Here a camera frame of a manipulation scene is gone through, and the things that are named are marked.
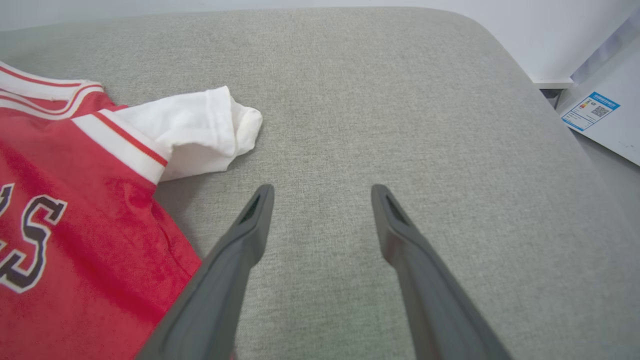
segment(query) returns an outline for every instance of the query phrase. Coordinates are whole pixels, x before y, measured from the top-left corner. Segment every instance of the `gray upholstery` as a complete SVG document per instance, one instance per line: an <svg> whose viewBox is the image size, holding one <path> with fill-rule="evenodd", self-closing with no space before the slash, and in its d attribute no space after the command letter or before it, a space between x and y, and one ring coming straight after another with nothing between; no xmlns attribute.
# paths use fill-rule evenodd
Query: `gray upholstery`
<svg viewBox="0 0 640 360"><path fill-rule="evenodd" d="M640 353L640 247L556 113L487 30L416 8L269 10L0 33L0 60L136 105L228 85L257 148L158 201L204 256L272 183L241 359L414 356L378 248L387 184L518 359Z"/></svg>

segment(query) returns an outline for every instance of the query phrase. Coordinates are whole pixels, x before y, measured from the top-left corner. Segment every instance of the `qr code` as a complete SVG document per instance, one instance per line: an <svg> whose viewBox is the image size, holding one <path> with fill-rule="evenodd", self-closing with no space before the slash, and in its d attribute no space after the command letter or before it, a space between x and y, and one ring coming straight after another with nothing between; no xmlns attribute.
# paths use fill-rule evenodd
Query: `qr code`
<svg viewBox="0 0 640 360"><path fill-rule="evenodd" d="M597 117L603 117L609 112L609 109L603 108L602 106L598 106L591 113L596 115Z"/></svg>

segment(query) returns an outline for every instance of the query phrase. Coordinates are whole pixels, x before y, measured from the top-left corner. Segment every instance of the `red shirt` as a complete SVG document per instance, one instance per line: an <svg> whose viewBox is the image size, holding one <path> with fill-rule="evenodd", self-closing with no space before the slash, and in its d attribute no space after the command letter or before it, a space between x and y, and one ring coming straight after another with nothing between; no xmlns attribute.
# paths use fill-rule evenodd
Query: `red shirt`
<svg viewBox="0 0 640 360"><path fill-rule="evenodd" d="M166 151L109 109L0 63L2 358L132 358L200 266L152 197Z"/></svg>

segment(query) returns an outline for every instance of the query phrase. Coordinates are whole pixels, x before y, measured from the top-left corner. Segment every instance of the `white sleeve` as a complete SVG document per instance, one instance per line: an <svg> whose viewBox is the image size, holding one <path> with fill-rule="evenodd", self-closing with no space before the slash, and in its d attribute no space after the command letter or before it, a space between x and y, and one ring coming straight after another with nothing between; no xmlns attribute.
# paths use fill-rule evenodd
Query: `white sleeve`
<svg viewBox="0 0 640 360"><path fill-rule="evenodd" d="M116 111L171 153L160 181L225 171L255 146L262 114L242 106L226 86L166 97Z"/></svg>

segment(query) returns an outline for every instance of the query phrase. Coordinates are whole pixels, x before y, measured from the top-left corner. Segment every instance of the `clothing pile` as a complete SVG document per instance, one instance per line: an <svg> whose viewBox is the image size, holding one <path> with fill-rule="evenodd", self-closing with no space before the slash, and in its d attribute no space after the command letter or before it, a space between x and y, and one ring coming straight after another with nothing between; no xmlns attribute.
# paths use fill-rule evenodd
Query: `clothing pile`
<svg viewBox="0 0 640 360"><path fill-rule="evenodd" d="M0 62L2 358L134 357L200 266L157 183L226 170L261 124L225 86L116 106Z"/></svg>

